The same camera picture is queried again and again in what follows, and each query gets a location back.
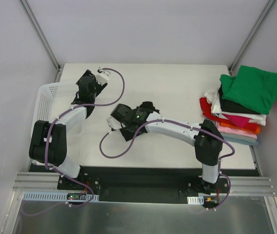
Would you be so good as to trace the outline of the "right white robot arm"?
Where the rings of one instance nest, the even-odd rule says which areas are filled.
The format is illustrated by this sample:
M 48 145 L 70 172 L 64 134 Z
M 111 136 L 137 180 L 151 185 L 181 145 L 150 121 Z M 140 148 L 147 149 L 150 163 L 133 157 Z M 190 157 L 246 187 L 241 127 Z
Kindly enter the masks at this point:
M 213 193 L 219 186 L 219 155 L 223 137 L 213 122 L 189 123 L 165 118 L 153 103 L 143 102 L 135 109 L 119 103 L 107 119 L 109 127 L 121 130 L 126 141 L 143 133 L 160 134 L 183 141 L 195 149 L 195 158 L 202 164 L 202 178 L 192 182 L 198 192 Z

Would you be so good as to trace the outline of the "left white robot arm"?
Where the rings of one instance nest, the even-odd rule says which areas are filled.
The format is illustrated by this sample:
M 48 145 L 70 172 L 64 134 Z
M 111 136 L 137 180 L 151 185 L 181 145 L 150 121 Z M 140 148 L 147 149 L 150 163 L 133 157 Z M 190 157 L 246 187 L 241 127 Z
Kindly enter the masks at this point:
M 110 74 L 104 69 L 99 69 L 96 75 L 86 70 L 74 85 L 51 83 L 40 87 L 40 94 L 50 87 L 55 87 L 57 91 L 74 87 L 74 98 L 63 113 L 50 120 L 33 122 L 29 158 L 42 163 L 48 170 L 68 176 L 68 183 L 76 190 L 85 186 L 86 179 L 81 175 L 81 166 L 68 156 L 67 133 L 91 115 L 97 106 L 97 96 L 108 85 Z

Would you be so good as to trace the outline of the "black graphic t-shirt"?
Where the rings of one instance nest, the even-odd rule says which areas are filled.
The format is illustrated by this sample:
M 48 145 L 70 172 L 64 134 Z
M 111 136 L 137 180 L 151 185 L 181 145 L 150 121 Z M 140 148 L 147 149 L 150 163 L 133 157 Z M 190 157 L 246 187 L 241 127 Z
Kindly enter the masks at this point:
M 120 132 L 126 142 L 133 139 L 138 127 L 147 122 L 150 114 L 153 112 L 160 113 L 151 101 L 144 101 L 134 109 L 125 104 L 119 104 L 119 106 L 121 108 L 121 119 L 119 120 L 121 125 Z

